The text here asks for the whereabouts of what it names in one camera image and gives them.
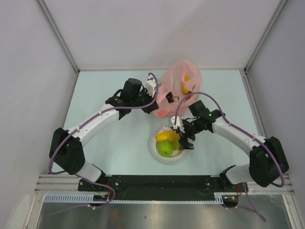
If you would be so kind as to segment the green fake apple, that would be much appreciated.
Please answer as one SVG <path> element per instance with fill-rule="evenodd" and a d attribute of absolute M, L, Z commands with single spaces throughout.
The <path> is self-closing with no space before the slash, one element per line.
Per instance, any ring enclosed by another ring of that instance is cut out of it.
<path fill-rule="evenodd" d="M 170 157 L 173 153 L 173 144 L 170 141 L 162 141 L 157 144 L 157 151 L 163 157 Z"/>

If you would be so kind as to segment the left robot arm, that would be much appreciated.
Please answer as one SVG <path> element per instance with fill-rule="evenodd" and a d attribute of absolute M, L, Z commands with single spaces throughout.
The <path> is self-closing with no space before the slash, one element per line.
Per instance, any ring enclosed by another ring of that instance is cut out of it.
<path fill-rule="evenodd" d="M 129 78 L 94 115 L 70 129 L 55 130 L 49 153 L 49 173 L 54 174 L 52 166 L 57 164 L 63 172 L 86 180 L 94 190 L 103 189 L 105 174 L 85 159 L 84 147 L 106 126 L 121 120 L 132 110 L 141 109 L 150 114 L 158 109 L 156 100 L 160 87 L 161 82 L 153 73 L 148 74 L 146 84 Z"/>

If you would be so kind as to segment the pink plastic bag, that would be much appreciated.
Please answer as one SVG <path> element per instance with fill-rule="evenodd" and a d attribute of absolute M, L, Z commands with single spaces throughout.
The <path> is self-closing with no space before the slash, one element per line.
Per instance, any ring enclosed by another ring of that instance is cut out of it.
<path fill-rule="evenodd" d="M 203 78 L 196 64 L 179 60 L 161 77 L 160 81 L 162 85 L 156 100 L 159 109 L 153 111 L 158 118 L 174 116 L 176 111 L 178 115 L 183 115 L 188 110 L 188 106 L 197 101 L 198 95 L 191 93 L 201 90 Z M 165 98 L 169 92 L 179 96 L 180 100 L 169 104 Z"/>

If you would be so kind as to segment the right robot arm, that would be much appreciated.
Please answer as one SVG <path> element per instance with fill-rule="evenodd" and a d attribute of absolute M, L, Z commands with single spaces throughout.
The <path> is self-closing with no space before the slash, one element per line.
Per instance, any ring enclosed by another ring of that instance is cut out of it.
<path fill-rule="evenodd" d="M 230 122 L 220 109 L 210 111 L 202 101 L 190 105 L 189 110 L 192 119 L 181 119 L 178 115 L 171 118 L 172 129 L 180 135 L 181 150 L 193 149 L 196 134 L 209 131 L 227 139 L 249 157 L 249 163 L 230 166 L 221 173 L 224 177 L 220 179 L 220 187 L 224 191 L 232 191 L 237 184 L 252 181 L 267 187 L 278 178 L 281 179 L 279 187 L 285 184 L 284 174 L 288 172 L 289 164 L 278 138 L 251 134 Z"/>

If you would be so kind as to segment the white paper plate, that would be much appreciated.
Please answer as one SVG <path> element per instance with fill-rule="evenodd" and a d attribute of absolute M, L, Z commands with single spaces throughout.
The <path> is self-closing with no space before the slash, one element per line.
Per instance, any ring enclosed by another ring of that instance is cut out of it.
<path fill-rule="evenodd" d="M 188 150 L 181 150 L 179 135 L 169 126 L 159 128 L 148 141 L 151 154 L 165 164 L 176 164 L 183 161 Z"/>

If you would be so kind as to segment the green fake pear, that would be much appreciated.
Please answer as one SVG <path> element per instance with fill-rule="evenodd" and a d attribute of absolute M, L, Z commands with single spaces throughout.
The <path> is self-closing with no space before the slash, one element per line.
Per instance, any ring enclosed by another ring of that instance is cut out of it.
<path fill-rule="evenodd" d="M 177 137 L 173 140 L 173 150 L 179 150 L 180 143 L 179 143 L 180 138 Z"/>

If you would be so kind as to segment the yellow fake mango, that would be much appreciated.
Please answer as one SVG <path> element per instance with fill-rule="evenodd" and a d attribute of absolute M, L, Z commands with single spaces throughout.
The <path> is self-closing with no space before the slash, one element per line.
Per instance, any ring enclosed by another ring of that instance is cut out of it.
<path fill-rule="evenodd" d="M 158 143 L 162 141 L 173 142 L 179 138 L 179 135 L 175 131 L 164 131 L 157 134 L 155 138 Z"/>

